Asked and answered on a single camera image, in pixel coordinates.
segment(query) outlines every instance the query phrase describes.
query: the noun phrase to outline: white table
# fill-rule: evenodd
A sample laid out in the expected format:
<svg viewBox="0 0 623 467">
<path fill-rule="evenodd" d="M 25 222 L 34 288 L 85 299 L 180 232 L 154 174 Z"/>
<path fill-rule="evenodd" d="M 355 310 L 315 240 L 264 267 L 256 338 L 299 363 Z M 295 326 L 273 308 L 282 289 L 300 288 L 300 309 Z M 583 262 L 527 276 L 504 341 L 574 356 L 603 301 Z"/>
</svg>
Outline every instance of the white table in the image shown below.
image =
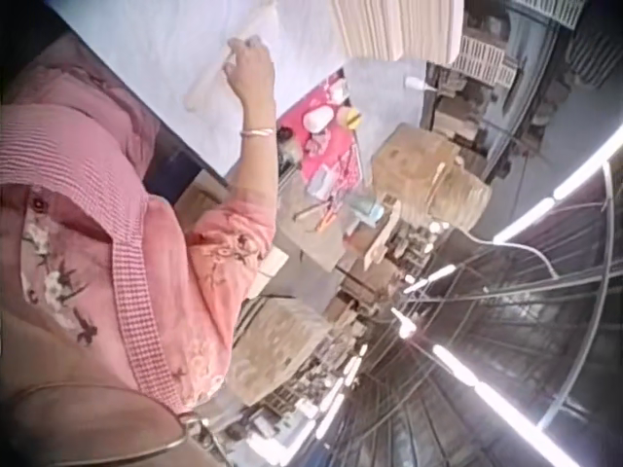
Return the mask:
<svg viewBox="0 0 623 467">
<path fill-rule="evenodd" d="M 183 98 L 260 0 L 50 0 L 85 43 L 202 160 L 226 175 L 238 160 L 241 109 L 214 93 L 201 113 Z M 341 68 L 346 57 L 328 0 L 277 0 L 266 40 L 275 62 L 279 115 Z"/>
</svg>

